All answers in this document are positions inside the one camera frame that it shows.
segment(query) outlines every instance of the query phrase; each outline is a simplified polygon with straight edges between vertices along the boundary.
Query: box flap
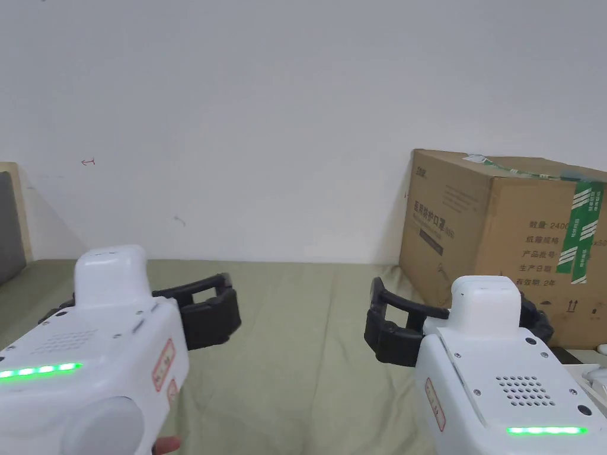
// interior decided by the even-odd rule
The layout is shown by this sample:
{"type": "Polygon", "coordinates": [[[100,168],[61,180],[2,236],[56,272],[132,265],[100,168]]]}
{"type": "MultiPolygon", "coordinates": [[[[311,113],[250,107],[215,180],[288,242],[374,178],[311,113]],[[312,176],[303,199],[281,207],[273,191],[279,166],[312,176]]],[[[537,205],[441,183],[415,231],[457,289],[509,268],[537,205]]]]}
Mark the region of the box flap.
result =
{"type": "Polygon", "coordinates": [[[468,153],[418,149],[419,153],[493,177],[542,178],[607,182],[607,172],[572,166],[545,158],[489,157],[468,153]]]}

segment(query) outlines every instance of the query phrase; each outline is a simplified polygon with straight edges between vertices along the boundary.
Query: human hand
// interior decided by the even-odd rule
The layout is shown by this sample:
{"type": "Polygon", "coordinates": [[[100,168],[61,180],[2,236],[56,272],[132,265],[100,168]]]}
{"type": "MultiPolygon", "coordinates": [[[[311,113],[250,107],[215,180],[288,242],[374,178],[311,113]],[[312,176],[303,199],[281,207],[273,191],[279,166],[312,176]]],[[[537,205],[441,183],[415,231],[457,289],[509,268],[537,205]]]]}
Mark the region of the human hand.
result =
{"type": "Polygon", "coordinates": [[[165,455],[179,449],[181,441],[177,436],[159,437],[152,447],[152,455],[165,455]]]}

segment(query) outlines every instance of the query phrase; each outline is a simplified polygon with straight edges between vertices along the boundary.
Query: green tablecloth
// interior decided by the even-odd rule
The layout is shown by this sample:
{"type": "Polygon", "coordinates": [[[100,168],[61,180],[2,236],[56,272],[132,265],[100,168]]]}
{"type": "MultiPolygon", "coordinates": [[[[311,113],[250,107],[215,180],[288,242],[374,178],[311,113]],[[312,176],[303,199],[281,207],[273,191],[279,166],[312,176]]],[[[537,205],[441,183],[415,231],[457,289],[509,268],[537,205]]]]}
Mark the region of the green tablecloth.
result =
{"type": "MultiPolygon", "coordinates": [[[[73,266],[37,261],[0,287],[3,346],[71,296],[73,266]]],[[[434,453],[412,370],[380,364],[362,337],[373,277],[421,301],[398,267],[148,264],[153,289],[218,272],[232,275],[243,325],[229,343],[190,353],[163,430],[182,437],[181,455],[434,453]]],[[[405,314],[388,311],[404,324],[405,314]]]]}

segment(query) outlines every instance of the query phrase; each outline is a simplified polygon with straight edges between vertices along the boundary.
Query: white object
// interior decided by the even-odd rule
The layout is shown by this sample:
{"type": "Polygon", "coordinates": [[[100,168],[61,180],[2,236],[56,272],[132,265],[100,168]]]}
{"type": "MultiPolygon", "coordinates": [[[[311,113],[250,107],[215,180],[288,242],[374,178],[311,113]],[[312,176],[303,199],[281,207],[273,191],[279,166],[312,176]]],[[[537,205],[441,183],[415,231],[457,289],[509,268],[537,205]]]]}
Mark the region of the white object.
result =
{"type": "Polygon", "coordinates": [[[415,369],[439,455],[605,454],[607,419],[549,348],[518,327],[506,277],[462,277],[428,318],[415,369]]]}
{"type": "Polygon", "coordinates": [[[0,454],[149,455],[189,369],[177,304],[139,246],[83,255],[75,292],[0,352],[0,454]]]}

